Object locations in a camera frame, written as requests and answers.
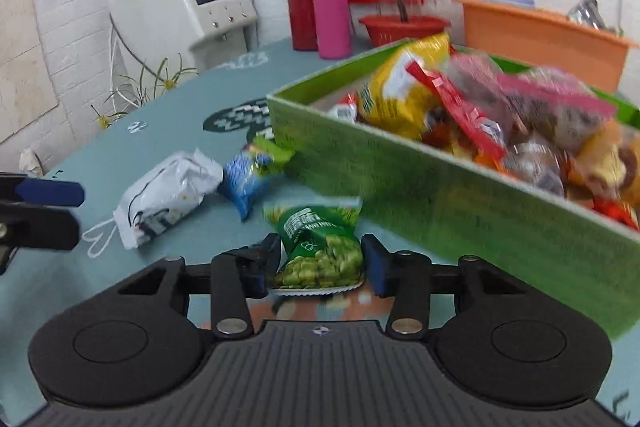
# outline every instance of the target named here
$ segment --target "orange plastic basket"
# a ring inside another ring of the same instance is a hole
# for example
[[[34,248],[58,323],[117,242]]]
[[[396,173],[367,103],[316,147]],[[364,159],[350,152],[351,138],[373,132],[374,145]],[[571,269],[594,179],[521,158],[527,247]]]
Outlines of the orange plastic basket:
[[[483,0],[454,0],[465,14],[465,46],[574,74],[615,93],[629,48],[638,45],[606,31],[581,26],[558,12]]]
[[[400,22],[398,16],[367,15],[359,19],[369,32],[371,43],[384,46],[392,42],[405,39],[423,39],[431,35],[442,33],[444,28],[451,26],[451,22],[439,17],[414,16],[408,22]]]

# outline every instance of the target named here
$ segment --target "blue tablecloth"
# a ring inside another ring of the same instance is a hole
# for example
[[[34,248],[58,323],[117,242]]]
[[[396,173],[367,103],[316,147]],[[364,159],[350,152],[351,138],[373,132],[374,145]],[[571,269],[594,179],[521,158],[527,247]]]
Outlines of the blue tablecloth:
[[[207,71],[178,89],[140,108],[100,133],[88,146],[60,164],[48,177],[81,183],[86,201],[76,210],[82,231],[111,218],[124,190],[173,152],[196,148],[220,164],[226,163],[244,145],[247,129],[213,133],[203,122],[213,113],[242,105],[266,93],[321,70],[330,62],[315,53],[292,51],[290,41],[281,41],[253,54],[244,55],[224,67]],[[129,127],[146,123],[138,132]],[[274,184],[269,197],[303,196],[313,192],[290,180]],[[221,251],[255,243],[271,231],[262,213],[240,223],[236,208],[213,195],[169,232],[139,250],[125,251],[113,224],[92,233],[96,245],[81,241],[69,253],[20,250],[5,275],[0,277],[0,404],[4,417],[17,423],[44,404],[31,376],[27,360],[33,333],[54,314],[72,306],[164,256],[183,256],[187,263],[208,263]],[[419,247],[362,220],[358,233],[375,233],[390,249]],[[432,255],[436,263],[442,260]],[[189,318],[207,321],[208,301],[193,298]],[[437,296],[431,305],[432,325],[443,324],[454,313],[452,299]],[[616,413],[626,421],[640,419],[640,327],[614,344],[614,363],[598,399],[608,409],[616,397]]]

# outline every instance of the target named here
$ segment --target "green peas snack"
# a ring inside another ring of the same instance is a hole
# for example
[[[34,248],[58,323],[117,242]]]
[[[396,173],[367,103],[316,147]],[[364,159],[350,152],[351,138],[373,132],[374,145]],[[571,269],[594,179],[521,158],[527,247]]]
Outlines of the green peas snack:
[[[325,295],[360,286],[364,262],[353,230],[361,207],[360,198],[265,203],[264,217],[276,227],[287,253],[273,292]]]

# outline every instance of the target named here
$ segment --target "pink thermos bottle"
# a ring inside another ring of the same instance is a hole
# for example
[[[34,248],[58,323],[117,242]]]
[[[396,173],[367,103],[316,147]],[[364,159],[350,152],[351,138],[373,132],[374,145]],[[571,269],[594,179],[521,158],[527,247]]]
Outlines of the pink thermos bottle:
[[[314,0],[318,54],[321,58],[351,55],[350,13],[347,0]]]

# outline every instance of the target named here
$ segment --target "metal screw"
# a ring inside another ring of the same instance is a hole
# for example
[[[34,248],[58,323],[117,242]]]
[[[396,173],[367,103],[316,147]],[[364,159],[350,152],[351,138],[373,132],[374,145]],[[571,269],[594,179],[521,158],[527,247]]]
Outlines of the metal screw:
[[[218,324],[216,324],[216,329],[220,333],[225,333],[226,335],[242,333],[244,330],[246,330],[246,322],[235,317],[222,319]]]
[[[417,333],[422,329],[422,323],[417,319],[411,319],[409,317],[403,317],[402,319],[396,319],[391,323],[391,329],[396,333],[402,333],[403,335],[411,335]]]

